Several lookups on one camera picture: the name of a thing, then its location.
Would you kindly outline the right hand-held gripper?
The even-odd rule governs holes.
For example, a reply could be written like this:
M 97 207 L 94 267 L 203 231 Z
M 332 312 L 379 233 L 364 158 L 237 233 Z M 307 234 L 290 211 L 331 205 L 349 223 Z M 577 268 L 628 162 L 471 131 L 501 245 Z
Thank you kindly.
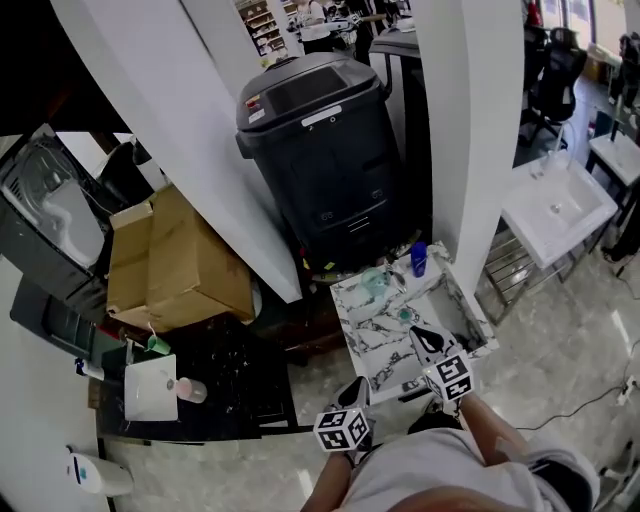
M 447 347 L 448 331 L 440 327 L 428 327 L 423 330 L 412 326 L 409 335 L 417 354 L 444 351 Z M 452 352 L 423 367 L 422 374 L 428 387 L 443 402 L 454 402 L 473 391 L 473 372 L 464 349 Z

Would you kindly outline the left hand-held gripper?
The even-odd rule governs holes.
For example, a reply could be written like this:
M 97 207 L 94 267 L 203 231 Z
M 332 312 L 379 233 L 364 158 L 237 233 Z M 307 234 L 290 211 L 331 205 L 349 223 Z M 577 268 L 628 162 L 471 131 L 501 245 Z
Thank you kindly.
M 369 396 L 368 380 L 359 376 L 357 382 L 343 386 L 316 416 L 313 433 L 324 452 L 364 452 L 371 448 L 372 423 L 366 417 Z

